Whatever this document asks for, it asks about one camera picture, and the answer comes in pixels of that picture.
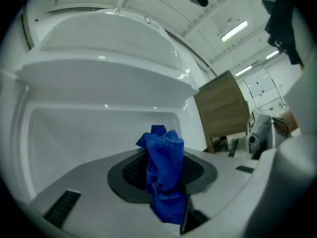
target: machine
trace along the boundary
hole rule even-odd
[[[10,155],[1,175],[51,237],[266,237],[317,175],[317,106],[303,98],[307,84],[315,87],[316,66],[313,53],[285,97],[302,134],[266,144],[259,160],[226,158],[189,147],[203,137],[195,103],[187,101],[198,89],[157,23],[120,10],[70,17],[14,73],[2,74],[0,118],[10,133],[1,135],[8,141],[1,146]],[[249,142],[269,141],[271,120],[253,113]],[[134,143],[152,124],[175,129],[185,141],[180,226],[162,223],[144,192],[147,153]]]

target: fluorescent light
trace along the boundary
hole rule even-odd
[[[272,58],[273,56],[277,55],[278,53],[279,53],[279,51],[277,50],[277,51],[273,52],[272,54],[269,54],[269,55],[266,57],[266,60]]]
[[[252,66],[250,65],[249,67],[246,67],[245,69],[243,69],[242,71],[238,72],[236,74],[236,77],[237,76],[240,76],[241,74],[243,74],[244,72],[247,72],[249,69],[252,69]]]
[[[230,32],[228,32],[227,34],[222,36],[221,40],[223,42],[227,41],[229,38],[234,36],[236,33],[240,32],[243,28],[245,28],[247,26],[248,26],[248,22],[247,21],[243,21],[240,25],[238,25],[237,27],[233,28]]]

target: wooden board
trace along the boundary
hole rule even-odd
[[[212,137],[247,131],[248,104],[229,71],[201,87],[195,100],[209,152],[213,152]]]

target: blue towel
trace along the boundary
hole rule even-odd
[[[177,190],[184,158],[184,141],[175,130],[152,125],[136,143],[149,152],[145,191],[152,195],[152,209],[164,223],[181,224],[185,196]]]

